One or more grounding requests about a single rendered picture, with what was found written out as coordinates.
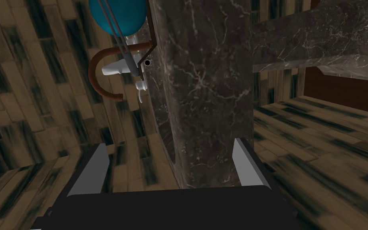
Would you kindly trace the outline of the small white tap lever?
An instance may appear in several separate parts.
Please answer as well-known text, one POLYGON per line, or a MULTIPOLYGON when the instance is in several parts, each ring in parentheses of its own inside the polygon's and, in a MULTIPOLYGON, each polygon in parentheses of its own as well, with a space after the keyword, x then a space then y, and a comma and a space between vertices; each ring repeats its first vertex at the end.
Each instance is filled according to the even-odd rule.
POLYGON ((137 81, 135 83, 135 86, 136 86, 136 89, 138 91, 139 101, 140 101, 140 103, 143 103, 141 92, 142 91, 147 91, 147 89, 148 89, 147 82, 145 80, 140 80, 140 81, 137 81))

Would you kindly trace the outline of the dark brown cabinet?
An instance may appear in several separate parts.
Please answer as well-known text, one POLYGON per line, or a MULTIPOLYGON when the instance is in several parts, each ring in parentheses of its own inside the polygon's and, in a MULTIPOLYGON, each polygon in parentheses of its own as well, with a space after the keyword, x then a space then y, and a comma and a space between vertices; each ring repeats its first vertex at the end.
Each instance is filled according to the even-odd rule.
POLYGON ((323 75, 317 67, 309 67, 304 95, 368 112, 367 80, 323 75))

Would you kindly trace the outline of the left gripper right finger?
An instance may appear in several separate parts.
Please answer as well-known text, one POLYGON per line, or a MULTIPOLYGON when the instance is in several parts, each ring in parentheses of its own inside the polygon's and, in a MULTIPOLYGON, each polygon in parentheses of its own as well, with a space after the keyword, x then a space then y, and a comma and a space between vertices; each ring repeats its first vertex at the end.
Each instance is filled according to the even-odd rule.
POLYGON ((232 159, 242 186, 265 185, 275 189, 275 181, 247 139, 235 139, 232 159))

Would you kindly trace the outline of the teal round bowl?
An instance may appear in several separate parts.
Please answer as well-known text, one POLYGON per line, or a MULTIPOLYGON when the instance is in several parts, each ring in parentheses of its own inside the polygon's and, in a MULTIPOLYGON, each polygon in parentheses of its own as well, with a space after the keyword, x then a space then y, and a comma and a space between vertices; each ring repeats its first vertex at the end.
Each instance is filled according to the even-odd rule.
MULTIPOLYGON (((146 19, 146 0, 107 0, 123 36, 138 32, 146 19)), ((99 5, 99 0, 89 0, 89 9, 95 22, 104 31, 112 34, 108 21, 99 5)))

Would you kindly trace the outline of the brown curved faucet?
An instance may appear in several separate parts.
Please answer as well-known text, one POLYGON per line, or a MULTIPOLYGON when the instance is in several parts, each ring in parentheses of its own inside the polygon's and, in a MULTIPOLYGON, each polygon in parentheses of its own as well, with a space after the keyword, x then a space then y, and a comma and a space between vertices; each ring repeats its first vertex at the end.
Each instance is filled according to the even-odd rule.
MULTIPOLYGON (((146 57, 153 51, 153 49, 157 46, 156 42, 153 43, 151 40, 146 43, 139 43, 139 44, 132 44, 128 45, 128 48, 131 48, 136 51, 145 50, 148 49, 147 53, 143 56, 142 60, 140 60, 140 63, 146 59, 146 57)), ((103 89, 100 84, 98 83, 97 77, 96 77, 96 68, 98 63, 106 56, 110 56, 113 54, 120 54, 121 50, 118 47, 111 47, 103 49, 99 52, 97 52, 93 58, 91 59, 88 67, 88 78, 89 82, 91 83, 94 90, 101 95, 102 97, 105 97, 107 99, 113 100, 115 102, 120 102, 123 100, 123 94, 113 94, 105 89, 103 89)))

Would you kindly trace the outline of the white soap dispenser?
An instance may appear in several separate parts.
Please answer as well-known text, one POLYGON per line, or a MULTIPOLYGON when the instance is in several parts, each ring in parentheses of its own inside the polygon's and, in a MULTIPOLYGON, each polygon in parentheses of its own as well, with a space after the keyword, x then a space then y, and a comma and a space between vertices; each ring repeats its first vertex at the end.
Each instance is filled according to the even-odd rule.
POLYGON ((125 59, 121 59, 102 67, 101 70, 103 75, 115 75, 122 73, 131 73, 134 76, 140 75, 138 67, 134 67, 132 70, 130 67, 133 67, 133 62, 127 62, 125 59))

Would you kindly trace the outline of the grey metal rod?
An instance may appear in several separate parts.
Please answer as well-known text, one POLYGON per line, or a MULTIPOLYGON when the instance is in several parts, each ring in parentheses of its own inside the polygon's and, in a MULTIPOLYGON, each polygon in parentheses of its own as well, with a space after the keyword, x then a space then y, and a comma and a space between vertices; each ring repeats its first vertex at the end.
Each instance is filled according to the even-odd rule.
POLYGON ((112 31, 113 37, 115 38, 117 45, 124 57, 124 60, 127 63, 127 66, 134 76, 139 76, 140 71, 135 63, 135 60, 130 52, 130 49, 124 39, 123 33, 120 30, 120 27, 118 25, 118 22, 113 14, 113 11, 111 9, 111 6, 108 2, 108 0, 98 0, 98 3, 101 7, 102 12, 104 13, 104 16, 107 20, 107 23, 109 24, 109 27, 112 31))

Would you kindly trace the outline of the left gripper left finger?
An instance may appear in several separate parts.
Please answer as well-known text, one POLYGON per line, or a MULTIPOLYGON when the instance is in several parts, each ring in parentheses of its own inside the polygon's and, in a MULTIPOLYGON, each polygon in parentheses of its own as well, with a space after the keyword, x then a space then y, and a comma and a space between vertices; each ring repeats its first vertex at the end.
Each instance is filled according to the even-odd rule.
POLYGON ((96 194, 101 188, 109 167, 109 156, 104 143, 95 144, 81 160, 60 193, 60 198, 71 195, 96 194))

